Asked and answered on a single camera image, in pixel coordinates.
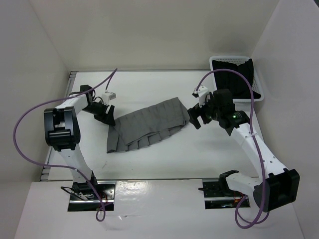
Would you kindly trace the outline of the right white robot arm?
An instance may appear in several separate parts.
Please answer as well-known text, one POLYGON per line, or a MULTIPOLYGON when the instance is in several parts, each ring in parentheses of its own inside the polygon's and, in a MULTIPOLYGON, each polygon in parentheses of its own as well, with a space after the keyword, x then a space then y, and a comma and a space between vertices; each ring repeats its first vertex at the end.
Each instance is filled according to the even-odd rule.
POLYGON ((235 109, 231 92, 210 92, 201 86, 194 90, 193 96, 198 103, 187 111, 190 123, 200 129, 198 118, 202 118, 204 124, 217 121, 241 146, 258 173, 257 178, 246 176, 238 170, 222 173, 219 176, 219 192, 224 196, 234 191, 247 195, 249 201, 265 213, 294 202, 300 182, 299 173, 288 169, 274 156, 255 132, 252 119, 244 111, 235 109))

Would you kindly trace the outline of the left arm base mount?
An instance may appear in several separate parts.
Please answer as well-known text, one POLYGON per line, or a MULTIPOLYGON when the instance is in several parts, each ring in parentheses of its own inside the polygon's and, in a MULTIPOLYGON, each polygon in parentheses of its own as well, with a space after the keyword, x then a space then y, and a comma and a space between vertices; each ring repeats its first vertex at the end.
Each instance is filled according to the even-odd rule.
MULTIPOLYGON (((69 212, 95 212, 101 208, 98 197, 90 187, 81 192, 76 189, 73 183, 72 187, 61 186, 60 189, 69 195, 69 212)), ((115 189, 115 181, 97 181, 96 190, 105 205, 106 211, 114 210, 115 189)))

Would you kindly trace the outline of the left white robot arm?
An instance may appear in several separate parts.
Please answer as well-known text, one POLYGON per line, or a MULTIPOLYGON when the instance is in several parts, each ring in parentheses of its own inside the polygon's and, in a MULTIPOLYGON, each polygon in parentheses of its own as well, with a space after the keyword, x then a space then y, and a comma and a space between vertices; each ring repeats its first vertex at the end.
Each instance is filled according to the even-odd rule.
POLYGON ((83 194, 88 199, 98 196, 99 186, 79 146, 81 132, 77 115, 85 111, 99 122, 115 125, 115 107, 110 101, 116 98, 116 94, 106 90, 96 102, 94 92, 89 85, 82 85, 80 91, 73 92, 65 102, 44 111, 46 143, 62 156, 68 167, 71 167, 73 192, 77 196, 83 194))

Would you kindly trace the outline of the grey pleated skirt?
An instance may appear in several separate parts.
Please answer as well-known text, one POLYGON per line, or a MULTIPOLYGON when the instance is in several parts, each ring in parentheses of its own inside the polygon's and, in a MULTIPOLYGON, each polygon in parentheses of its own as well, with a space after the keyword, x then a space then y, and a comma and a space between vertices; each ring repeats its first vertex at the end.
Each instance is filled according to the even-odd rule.
POLYGON ((109 127, 107 153, 149 147, 179 132, 189 119, 178 97, 121 116, 109 127))

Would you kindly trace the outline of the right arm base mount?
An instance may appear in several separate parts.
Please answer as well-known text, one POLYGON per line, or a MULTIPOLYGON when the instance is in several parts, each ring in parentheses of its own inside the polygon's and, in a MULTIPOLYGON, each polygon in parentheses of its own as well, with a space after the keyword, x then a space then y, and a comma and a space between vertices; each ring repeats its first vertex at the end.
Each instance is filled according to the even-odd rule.
POLYGON ((203 180, 198 190, 203 193, 206 209, 235 209, 245 196, 238 191, 222 189, 218 179, 203 180))

